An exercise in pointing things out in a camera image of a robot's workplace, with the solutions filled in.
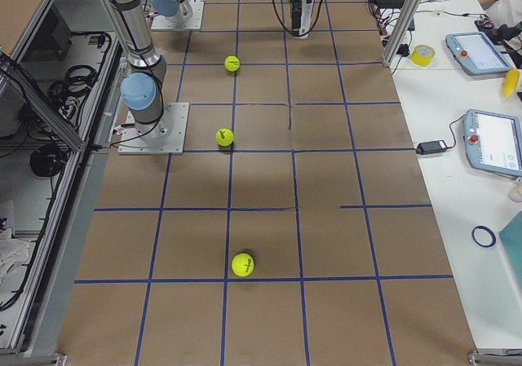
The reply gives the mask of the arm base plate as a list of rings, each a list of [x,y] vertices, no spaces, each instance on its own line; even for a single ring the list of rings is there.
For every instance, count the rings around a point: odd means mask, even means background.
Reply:
[[[204,0],[153,0],[154,32],[199,30],[202,25]]]
[[[126,123],[131,123],[131,127],[123,130],[123,143],[118,145],[118,153],[121,155],[183,154],[188,114],[189,103],[167,103],[159,123],[157,125],[153,123],[146,129],[140,124],[135,126],[135,119],[128,111]]]

